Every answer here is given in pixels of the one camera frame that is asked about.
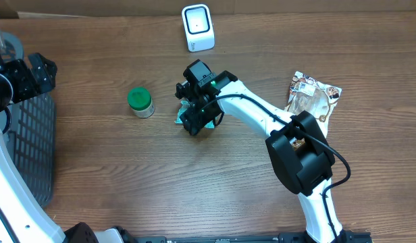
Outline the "beige snack pouch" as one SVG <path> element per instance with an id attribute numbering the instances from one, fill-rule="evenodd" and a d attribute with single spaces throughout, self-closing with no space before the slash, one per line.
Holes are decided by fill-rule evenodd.
<path id="1" fill-rule="evenodd" d="M 342 89 L 324 84 L 300 71 L 296 71 L 290 83 L 289 97 L 284 110 L 298 115 L 309 112 L 317 121 L 323 135 L 328 135 L 329 118 L 337 106 Z"/>

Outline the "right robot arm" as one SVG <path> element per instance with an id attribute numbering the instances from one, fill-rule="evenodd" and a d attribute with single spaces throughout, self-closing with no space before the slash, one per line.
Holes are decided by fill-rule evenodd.
<path id="1" fill-rule="evenodd" d="M 343 229 L 330 194 L 332 166 L 339 154 L 328 145 L 316 119 L 307 111 L 295 115 L 274 107 L 234 74 L 215 74 L 199 59 L 183 76 L 185 81 L 176 85 L 176 97 L 190 104 L 180 116 L 184 129 L 195 136 L 209 122 L 219 124 L 224 115 L 254 129 L 265 139 L 275 175 L 298 195 L 306 219 L 306 239 L 340 242 Z"/>

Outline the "green lid container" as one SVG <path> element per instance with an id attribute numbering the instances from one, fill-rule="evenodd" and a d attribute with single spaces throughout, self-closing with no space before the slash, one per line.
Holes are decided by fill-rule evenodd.
<path id="1" fill-rule="evenodd" d="M 155 112 L 155 105 L 150 92 L 144 87 L 133 88 L 127 96 L 128 104 L 139 118 L 148 118 Z"/>

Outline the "teal snack packet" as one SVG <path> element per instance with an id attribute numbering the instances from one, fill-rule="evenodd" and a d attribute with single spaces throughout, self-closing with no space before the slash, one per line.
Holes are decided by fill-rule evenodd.
<path id="1" fill-rule="evenodd" d="M 180 101 L 181 107 L 178 110 L 177 113 L 177 118 L 175 120 L 175 124 L 182 124 L 182 120 L 180 118 L 180 116 L 190 107 L 190 103 L 186 100 L 181 100 Z M 208 124 L 205 125 L 205 128 L 207 129 L 214 129 L 214 123 L 212 121 L 210 121 Z"/>

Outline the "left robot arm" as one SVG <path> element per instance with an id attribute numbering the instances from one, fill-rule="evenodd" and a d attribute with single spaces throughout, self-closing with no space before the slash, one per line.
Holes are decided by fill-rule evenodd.
<path id="1" fill-rule="evenodd" d="M 5 41 L 0 33 L 0 113 L 10 105 L 25 101 L 55 88 L 56 64 L 40 53 L 29 55 L 28 68 L 23 59 L 5 62 L 1 50 Z M 124 243 L 119 229 L 95 232 L 80 222 L 62 230 L 38 204 L 26 185 L 4 141 L 9 129 L 0 128 L 0 242 L 108 242 Z"/>

